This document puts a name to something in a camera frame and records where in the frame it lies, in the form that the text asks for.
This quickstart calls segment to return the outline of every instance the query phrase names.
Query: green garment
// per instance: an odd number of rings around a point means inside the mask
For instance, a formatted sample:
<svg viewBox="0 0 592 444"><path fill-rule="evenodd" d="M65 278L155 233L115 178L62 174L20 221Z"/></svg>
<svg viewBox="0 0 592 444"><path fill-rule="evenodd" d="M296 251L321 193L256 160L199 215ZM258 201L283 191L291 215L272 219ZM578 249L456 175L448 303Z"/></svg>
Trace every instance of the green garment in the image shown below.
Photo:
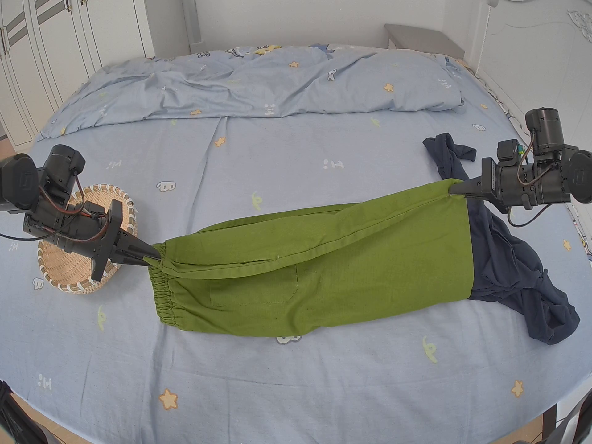
<svg viewBox="0 0 592 444"><path fill-rule="evenodd" d="M301 336L466 299L473 260L446 179L364 203L231 220L156 244L156 311L184 330Z"/></svg>

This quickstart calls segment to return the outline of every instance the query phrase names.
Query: navy blue clothing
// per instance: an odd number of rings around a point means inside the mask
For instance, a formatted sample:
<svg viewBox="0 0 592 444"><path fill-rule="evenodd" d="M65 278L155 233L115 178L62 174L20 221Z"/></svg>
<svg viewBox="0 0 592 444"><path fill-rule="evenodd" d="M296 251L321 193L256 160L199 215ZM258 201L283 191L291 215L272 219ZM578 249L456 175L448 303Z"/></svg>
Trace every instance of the navy blue clothing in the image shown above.
<svg viewBox="0 0 592 444"><path fill-rule="evenodd" d="M442 179L469 179L459 159L477 151L454 144L449 133L426 138L425 148ZM470 300L498 301L524 315L533 339L552 345L569 337L580 316L567 295L553 286L541 259L527 242L514 237L483 201L467 199L475 278Z"/></svg>

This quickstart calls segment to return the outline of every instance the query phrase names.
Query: orange star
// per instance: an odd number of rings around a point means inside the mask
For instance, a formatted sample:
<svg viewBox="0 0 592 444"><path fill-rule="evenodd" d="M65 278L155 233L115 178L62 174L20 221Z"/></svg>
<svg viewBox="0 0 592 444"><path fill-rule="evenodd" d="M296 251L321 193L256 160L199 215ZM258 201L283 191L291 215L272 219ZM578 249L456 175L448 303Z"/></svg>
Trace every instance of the orange star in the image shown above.
<svg viewBox="0 0 592 444"><path fill-rule="evenodd" d="M168 411L171 408L177 409L177 395L171 393L167 388L163 395L158 397L160 401L162 401L162 405L164 406L165 410Z"/></svg>
<svg viewBox="0 0 592 444"><path fill-rule="evenodd" d="M521 381L514 381L514 388L512 388L512 393L514 394L514 396L516 398L520 398L520 395L522 395L522 393L524 393L524 388L522 388L522 382Z"/></svg>

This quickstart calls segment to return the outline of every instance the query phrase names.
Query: white headboard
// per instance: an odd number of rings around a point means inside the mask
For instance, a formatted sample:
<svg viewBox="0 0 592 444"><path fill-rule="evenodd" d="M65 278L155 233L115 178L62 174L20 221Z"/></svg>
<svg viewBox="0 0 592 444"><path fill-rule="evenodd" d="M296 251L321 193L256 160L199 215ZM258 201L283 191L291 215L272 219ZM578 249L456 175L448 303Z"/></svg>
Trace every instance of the white headboard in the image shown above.
<svg viewBox="0 0 592 444"><path fill-rule="evenodd" d="M522 125L554 107L565 142L592 151L592 0L476 0L467 40L467 62ZM590 238L592 204L576 208Z"/></svg>

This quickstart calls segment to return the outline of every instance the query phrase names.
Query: gray nightstand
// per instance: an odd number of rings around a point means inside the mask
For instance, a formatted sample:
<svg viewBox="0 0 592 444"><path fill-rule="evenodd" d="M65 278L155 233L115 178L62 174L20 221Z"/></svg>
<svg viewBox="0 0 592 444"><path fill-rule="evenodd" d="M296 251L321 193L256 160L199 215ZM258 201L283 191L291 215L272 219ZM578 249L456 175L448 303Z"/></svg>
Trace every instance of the gray nightstand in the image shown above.
<svg viewBox="0 0 592 444"><path fill-rule="evenodd" d="M441 31L404 25L384 26L388 32L389 49L415 49L424 53L462 59L465 51Z"/></svg>

